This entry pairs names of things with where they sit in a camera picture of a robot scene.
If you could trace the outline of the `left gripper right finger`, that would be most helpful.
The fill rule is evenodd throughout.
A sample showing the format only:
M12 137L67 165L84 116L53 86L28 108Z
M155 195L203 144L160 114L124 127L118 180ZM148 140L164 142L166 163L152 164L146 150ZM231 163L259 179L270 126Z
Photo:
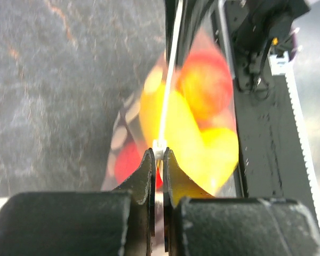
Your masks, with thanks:
M165 250L169 255L182 255L182 232L185 215L181 200L212 199L180 168L172 149L167 148L163 157L163 199Z

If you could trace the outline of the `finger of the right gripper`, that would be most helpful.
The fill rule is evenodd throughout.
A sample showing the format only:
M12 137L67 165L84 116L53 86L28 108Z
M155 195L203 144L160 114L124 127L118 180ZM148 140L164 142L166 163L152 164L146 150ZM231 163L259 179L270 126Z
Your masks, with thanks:
M178 41L175 51L175 66L181 67L186 60L193 44L193 40L199 30L205 16L217 7L217 1L183 1L182 15ZM179 1L164 1L165 6L165 36L166 36L166 62L169 62L172 51L174 22Z

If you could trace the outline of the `red tomato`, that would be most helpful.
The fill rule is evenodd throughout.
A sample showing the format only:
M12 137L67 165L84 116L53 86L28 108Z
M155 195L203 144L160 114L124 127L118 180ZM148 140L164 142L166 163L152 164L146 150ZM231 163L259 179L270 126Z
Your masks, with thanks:
M233 95L233 79L225 58L200 50L186 59L177 82L197 120L207 120L224 110Z

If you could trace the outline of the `clear polka dot zip bag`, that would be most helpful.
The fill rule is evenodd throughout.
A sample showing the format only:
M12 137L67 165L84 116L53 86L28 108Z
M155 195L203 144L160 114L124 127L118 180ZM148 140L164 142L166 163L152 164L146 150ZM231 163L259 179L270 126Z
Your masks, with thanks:
M204 29L217 1L166 1L166 49L117 114L102 190L112 190L155 155L156 194L164 192L165 151L172 184L188 193L237 196L239 145L233 78L218 41Z

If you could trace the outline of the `red apple back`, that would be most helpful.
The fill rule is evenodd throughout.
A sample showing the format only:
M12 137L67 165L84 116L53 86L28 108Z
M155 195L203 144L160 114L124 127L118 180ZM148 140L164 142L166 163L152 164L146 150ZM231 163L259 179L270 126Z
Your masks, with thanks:
M114 175L118 186L139 168L141 160L142 156L135 142L129 142L123 147L114 165Z

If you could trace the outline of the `yellow red mango back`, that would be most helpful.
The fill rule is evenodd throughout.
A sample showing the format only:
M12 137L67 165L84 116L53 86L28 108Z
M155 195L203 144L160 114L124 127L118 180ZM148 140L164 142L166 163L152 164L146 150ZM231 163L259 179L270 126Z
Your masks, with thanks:
M156 90L144 90L141 94L139 120L148 146L158 139L164 90L164 83L160 83ZM164 138L179 166L184 170L189 169L203 142L185 98L175 90L169 95Z

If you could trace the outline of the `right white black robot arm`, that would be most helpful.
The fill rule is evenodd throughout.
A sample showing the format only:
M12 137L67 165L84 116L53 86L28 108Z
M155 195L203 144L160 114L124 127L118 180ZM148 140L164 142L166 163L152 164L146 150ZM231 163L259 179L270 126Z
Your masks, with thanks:
M284 39L292 22L310 11L308 1L246 1L248 14L236 30L235 44L243 51L259 52L264 43L277 37ZM183 1L175 65L181 67L193 44L193 39L217 1Z

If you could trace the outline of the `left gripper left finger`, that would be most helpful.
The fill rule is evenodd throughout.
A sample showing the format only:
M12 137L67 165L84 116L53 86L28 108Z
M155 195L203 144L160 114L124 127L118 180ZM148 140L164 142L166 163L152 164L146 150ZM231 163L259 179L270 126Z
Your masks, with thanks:
M128 196L123 217L122 255L151 255L155 236L155 156L147 149L139 167L114 191Z

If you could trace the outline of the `yellow lemon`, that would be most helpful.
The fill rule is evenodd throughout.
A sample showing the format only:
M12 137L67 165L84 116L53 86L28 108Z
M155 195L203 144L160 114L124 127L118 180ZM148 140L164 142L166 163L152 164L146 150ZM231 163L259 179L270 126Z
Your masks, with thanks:
M188 175L202 189L215 194L229 179L238 163L237 133L226 127L201 132L202 148L192 160Z

